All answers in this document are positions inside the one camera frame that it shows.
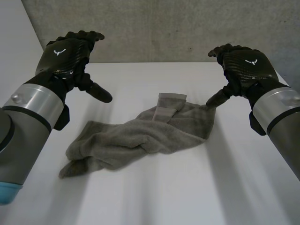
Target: bird logo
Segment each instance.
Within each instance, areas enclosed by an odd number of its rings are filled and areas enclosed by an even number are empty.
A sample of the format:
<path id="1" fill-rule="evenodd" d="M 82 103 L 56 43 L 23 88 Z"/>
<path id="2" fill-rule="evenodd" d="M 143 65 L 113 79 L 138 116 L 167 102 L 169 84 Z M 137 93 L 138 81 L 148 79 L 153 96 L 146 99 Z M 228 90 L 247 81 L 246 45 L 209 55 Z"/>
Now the bird logo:
<path id="1" fill-rule="evenodd" d="M 57 52 L 57 51 L 54 50 L 53 52 L 56 54 L 56 56 L 58 56 L 59 54 L 63 53 L 64 51 L 66 51 L 66 49 L 64 49 L 64 50 L 62 50 L 60 52 Z"/>
<path id="2" fill-rule="evenodd" d="M 255 60 L 254 62 L 251 62 L 251 61 L 248 61 L 248 60 L 245 60 L 245 61 L 248 62 L 248 63 L 251 63 L 253 65 L 255 65 L 255 63 L 257 63 L 257 60 Z"/>

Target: white tabletop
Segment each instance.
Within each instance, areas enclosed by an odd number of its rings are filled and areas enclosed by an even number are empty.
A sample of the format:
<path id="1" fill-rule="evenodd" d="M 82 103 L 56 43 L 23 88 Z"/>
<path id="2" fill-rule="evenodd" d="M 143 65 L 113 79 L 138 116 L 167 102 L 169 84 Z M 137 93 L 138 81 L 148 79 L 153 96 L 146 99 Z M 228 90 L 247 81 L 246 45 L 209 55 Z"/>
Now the white tabletop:
<path id="1" fill-rule="evenodd" d="M 205 104 L 226 84 L 217 63 L 90 64 L 113 95 L 67 95 L 69 124 L 53 131 L 15 201 L 0 208 L 6 225 L 295 225 L 300 183 L 268 137 L 249 125 L 250 106 L 233 97 L 217 109 L 209 140 L 171 155 L 146 156 L 115 172 L 60 180 L 65 150 L 88 120 L 124 123 L 157 104 L 160 92 Z"/>

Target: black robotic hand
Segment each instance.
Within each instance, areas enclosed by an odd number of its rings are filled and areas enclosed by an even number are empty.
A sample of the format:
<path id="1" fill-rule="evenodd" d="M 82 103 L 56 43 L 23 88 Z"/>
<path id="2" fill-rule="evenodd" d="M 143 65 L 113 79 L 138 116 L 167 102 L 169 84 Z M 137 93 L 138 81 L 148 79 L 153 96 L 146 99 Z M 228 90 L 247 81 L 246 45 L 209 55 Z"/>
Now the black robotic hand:
<path id="1" fill-rule="evenodd" d="M 208 56 L 217 58 L 228 80 L 228 84 L 207 101 L 208 107 L 218 107 L 231 96 L 248 98 L 249 88 L 262 79 L 278 82 L 273 66 L 259 50 L 226 44 L 211 50 Z"/>
<path id="2" fill-rule="evenodd" d="M 27 83 L 36 83 L 55 92 L 62 101 L 74 87 L 84 90 L 102 102 L 111 102 L 112 96 L 84 72 L 95 42 L 103 40 L 100 33 L 69 32 L 65 37 L 50 41 L 38 63 L 36 76 Z"/>

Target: robotic arm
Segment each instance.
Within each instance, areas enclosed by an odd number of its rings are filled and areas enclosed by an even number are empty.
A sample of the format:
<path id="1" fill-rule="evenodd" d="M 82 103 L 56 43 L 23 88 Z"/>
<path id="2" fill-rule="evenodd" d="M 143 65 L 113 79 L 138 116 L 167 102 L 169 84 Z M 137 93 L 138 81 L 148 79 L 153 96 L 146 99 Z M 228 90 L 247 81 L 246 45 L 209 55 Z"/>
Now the robotic arm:
<path id="1" fill-rule="evenodd" d="M 52 129 L 69 122 L 66 94 L 74 87 L 96 99 L 110 102 L 112 96 L 84 72 L 100 33 L 69 32 L 50 42 L 38 64 L 36 76 L 0 108 L 0 204 L 13 201 Z M 268 135 L 300 179 L 300 95 L 280 83 L 268 58 L 247 47 L 217 47 L 209 52 L 224 69 L 228 85 L 207 102 L 218 107 L 231 96 L 250 102 L 250 125 Z"/>
<path id="2" fill-rule="evenodd" d="M 209 56 L 217 58 L 228 85 L 206 105 L 218 107 L 231 96 L 249 100 L 251 128 L 268 135 L 300 180 L 300 95 L 278 81 L 268 58 L 258 50 L 230 44 L 216 47 Z"/>
<path id="3" fill-rule="evenodd" d="M 103 39 L 100 33 L 80 31 L 49 42 L 35 77 L 0 108 L 0 204 L 13 201 L 52 129 L 62 130 L 69 122 L 69 91 L 78 87 L 100 101 L 112 101 L 84 72 L 95 42 Z"/>

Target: gray towel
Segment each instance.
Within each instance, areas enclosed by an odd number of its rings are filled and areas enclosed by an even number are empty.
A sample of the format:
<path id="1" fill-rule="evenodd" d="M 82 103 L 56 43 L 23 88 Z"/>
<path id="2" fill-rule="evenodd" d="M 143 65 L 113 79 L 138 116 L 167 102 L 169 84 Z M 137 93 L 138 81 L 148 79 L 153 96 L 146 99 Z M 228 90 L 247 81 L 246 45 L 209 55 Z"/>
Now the gray towel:
<path id="1" fill-rule="evenodd" d="M 186 95 L 160 93 L 157 106 L 124 124 L 89 121 L 66 151 L 60 178 L 103 168 L 115 170 L 153 153 L 195 147 L 210 135 L 215 109 L 186 102 Z"/>

